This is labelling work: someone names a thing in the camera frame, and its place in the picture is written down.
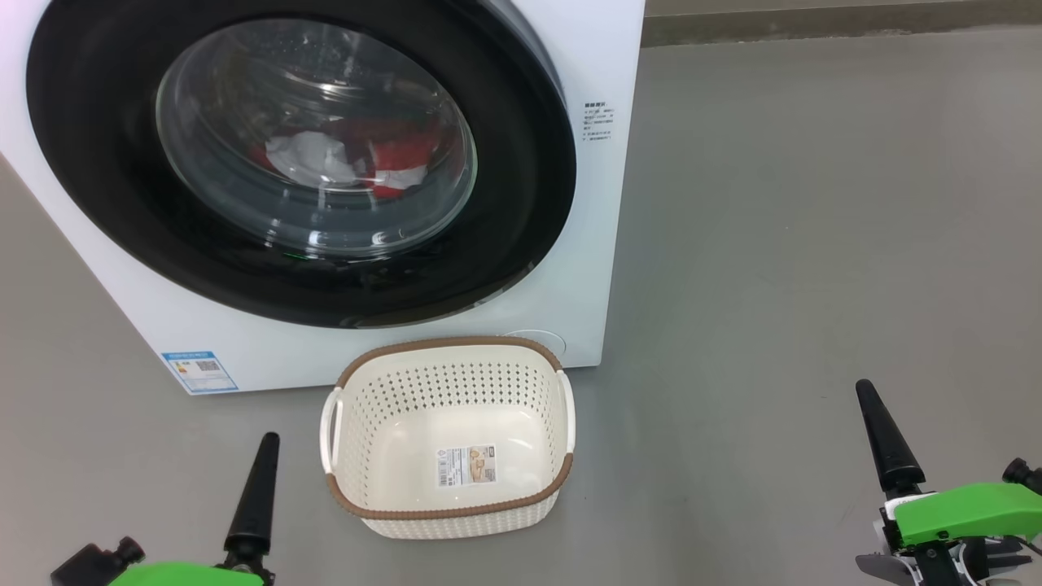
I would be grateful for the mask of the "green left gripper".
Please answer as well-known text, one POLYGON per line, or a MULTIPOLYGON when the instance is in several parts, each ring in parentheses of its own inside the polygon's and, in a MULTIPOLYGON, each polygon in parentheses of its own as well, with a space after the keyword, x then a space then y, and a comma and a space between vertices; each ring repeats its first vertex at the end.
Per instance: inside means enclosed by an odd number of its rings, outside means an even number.
POLYGON ((111 585, 264 585, 264 581, 276 579, 264 560, 271 548, 279 451, 279 434, 268 431, 260 438, 225 538, 223 562, 216 567, 189 562, 130 565, 111 585))

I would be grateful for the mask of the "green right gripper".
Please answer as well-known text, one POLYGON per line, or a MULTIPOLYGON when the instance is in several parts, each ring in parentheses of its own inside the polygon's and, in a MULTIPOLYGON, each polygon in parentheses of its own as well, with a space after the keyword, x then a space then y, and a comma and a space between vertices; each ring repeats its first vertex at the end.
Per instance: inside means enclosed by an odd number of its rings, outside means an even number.
POLYGON ((857 568, 893 585, 1018 584, 1015 571, 1040 560, 1039 494, 1020 483, 922 493, 926 475, 874 384, 860 379, 855 396, 889 498, 873 524, 882 552, 857 556, 857 568))

